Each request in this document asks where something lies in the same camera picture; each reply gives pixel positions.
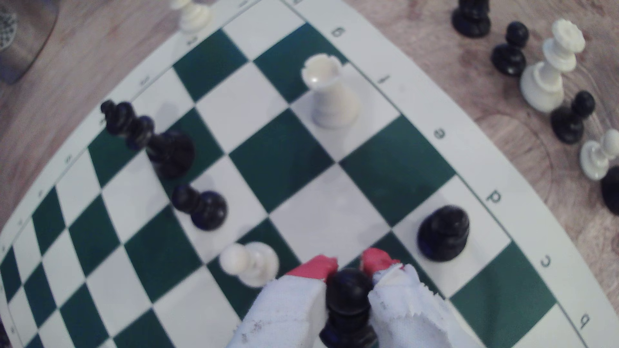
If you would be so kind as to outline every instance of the captured piece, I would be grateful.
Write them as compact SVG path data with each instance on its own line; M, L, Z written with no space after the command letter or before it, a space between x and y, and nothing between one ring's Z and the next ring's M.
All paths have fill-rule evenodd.
M610 212L619 215L619 167L612 167L602 179L602 198Z
M259 241L228 246L219 255L219 265L227 274L238 276L248 287L263 287L279 272L275 250Z
M118 105L108 100L101 104L107 130L124 137L132 150L146 148L157 174L165 179L183 176L191 168L196 152L193 141L185 134L167 131L155 134L155 124L148 116L137 117L129 102Z
M327 348L370 348L378 339L370 324L372 280L356 268L345 268L327 279L329 319L320 332Z
M559 107L550 115L550 124L556 137L565 144L575 144L584 134L584 120L595 110L595 99L582 90L576 94L570 107Z
M591 180L600 180L610 166L610 161L619 155L619 131L609 129L600 142L587 141L581 148L581 168Z
M342 63L324 53L310 57L301 71L313 95L312 118L324 128L346 126L357 118L359 98L342 82Z
M528 66L520 78L520 91L537 111L551 112L563 103L561 73L576 68L576 55L584 50L582 32L572 22L560 19L552 25L553 38L543 43L543 62Z
M199 32L210 22L210 8L193 0L171 0L170 8L181 11L179 28L186 34Z
M432 261L450 261L464 250L469 229L466 211L457 206L444 206L428 216L419 227L419 249Z
M228 205L214 191L200 193L189 185L179 185L172 192L172 205L190 214L194 225L204 231L217 230L228 216Z
M462 35L480 38L490 32L490 0L459 0L451 24Z
M520 22L511 22L505 34L507 43L502 43L492 51L492 64L507 76L520 76L527 67L527 59L522 49L529 41L529 29Z

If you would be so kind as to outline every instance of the black chess piece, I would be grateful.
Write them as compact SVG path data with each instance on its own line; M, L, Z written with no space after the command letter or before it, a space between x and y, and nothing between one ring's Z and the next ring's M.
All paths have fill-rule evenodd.
M114 136L124 137L132 150L146 148L157 174L166 179L183 176L191 168L196 151L193 141L185 134L167 131L155 134L155 124L148 116L137 117L129 102L116 105L111 100L101 104L106 129Z
M228 204L215 191L200 193L189 185L179 185L172 192L172 205L190 214L194 225L205 231L217 230L228 216Z
M611 213L619 215L619 167L609 169L601 185L604 204Z
M582 90L572 100L571 108L559 107L550 115L550 125L556 137L565 144L575 144L584 134L584 120L595 110L595 99Z
M458 0L451 23L462 35L480 38L490 32L490 0Z
M430 260L450 261L464 250L469 229L469 216L462 208L444 206L428 216L419 227L419 249Z
M522 49L529 41L529 29L520 22L511 22L507 27L505 40L507 43L492 50L492 64L507 76L520 76L527 67L527 59Z
M345 268L327 279L329 319L320 332L327 348L370 348L378 338L370 320L372 280L356 268Z

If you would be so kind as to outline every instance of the white square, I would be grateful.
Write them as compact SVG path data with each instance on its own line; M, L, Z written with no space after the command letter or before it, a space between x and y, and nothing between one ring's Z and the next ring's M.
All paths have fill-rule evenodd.
M84 283L84 272L77 260L68 230L61 233L45 253L43 269L58 307Z
M147 115L155 122L155 132L166 131L194 106L174 69L167 70L134 101L136 113Z
M241 323L215 279L201 267L157 303L155 313L176 348L224 348Z
M200 230L193 224L190 215L174 210L204 263L213 260L226 246L234 243L267 217L262 204L228 156L215 162L191 185L200 192L212 190L221 194L228 204L228 217L219 229L212 232Z
M239 146L286 107L286 101L252 62L196 105L225 152Z
M105 186L103 201L124 243L168 204L168 196L142 151Z
M302 263L325 254L345 265L389 231L337 164L279 206L271 221Z
M346 127L326 129L314 123L312 91L305 93L290 107L335 161L346 157L400 115L351 64L344 65L342 82L355 92L361 102L358 118Z
M279 0L262 0L223 28L249 60L302 26L294 12Z
M422 222L446 205L463 208L469 215L470 234L460 255L448 262L434 262L421 254L417 233ZM452 297L510 243L510 239L458 176L405 217L393 228L402 244L446 298Z
M13 244L13 250L17 261L17 270L22 283L24 283L41 261L41 251L32 219L28 220L24 229L19 233L15 244Z
M39 337L45 348L73 348L73 341L69 336L63 317L55 311L41 326Z
M86 280L92 299L110 336L150 308L124 247L116 249Z
M582 348L582 342L558 305L554 305L514 348Z
M63 211L64 221L71 226L79 214L99 195L101 187L92 165L90 153L84 153L73 163L62 179L56 184L58 201Z
M17 329L17 334L19 334L24 345L27 346L37 333L37 324L32 316L30 304L28 304L23 287L13 296L9 303L9 311L11 312L11 318L13 318L13 324Z

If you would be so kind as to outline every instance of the chessboard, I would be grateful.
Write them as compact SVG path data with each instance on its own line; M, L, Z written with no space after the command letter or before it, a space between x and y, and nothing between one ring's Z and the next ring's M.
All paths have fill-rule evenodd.
M259 293L226 275L228 245L267 243L281 276L317 254L358 265L376 246L415 266L483 346L611 347L619 321L560 224L475 123L339 0L221 0L106 99L196 146L159 178L105 131L99 107L37 178L0 234L0 316L15 348L225 347ZM300 70L327 53L362 101L349 127L311 120ZM189 183L228 217L198 230L170 204ZM463 207L469 242L435 263L417 231ZM315 347L322 347L319 340Z

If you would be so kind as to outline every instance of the black pawn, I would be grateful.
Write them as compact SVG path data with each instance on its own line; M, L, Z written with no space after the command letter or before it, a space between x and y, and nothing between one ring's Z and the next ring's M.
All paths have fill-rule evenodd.
M469 227L469 216L462 208L444 206L423 221L417 235L419 249L430 260L450 261L466 246Z
M559 107L550 115L550 125L556 137L565 144L575 144L584 134L583 121L595 110L595 99L582 90L576 94L571 108Z
M611 213L619 215L619 167L612 167L601 184L604 204Z
M214 191L200 193L189 185L179 185L172 192L172 205L190 214L194 225L205 231L217 230L228 215L228 204Z
M372 280L356 268L345 268L327 279L329 319L320 332L327 348L370 348L376 333L370 326Z
M148 116L137 117L129 102L116 105L111 100L101 104L106 129L114 136L124 137L132 150L146 148L157 174L166 179L183 176L191 168L196 151L185 134L167 131L155 134L155 124Z
M492 50L492 64L507 76L520 76L527 67L527 59L522 53L529 41L529 29L520 22L511 22L505 34L507 43L502 43Z
M458 0L451 24L462 35L480 38L490 32L490 0Z

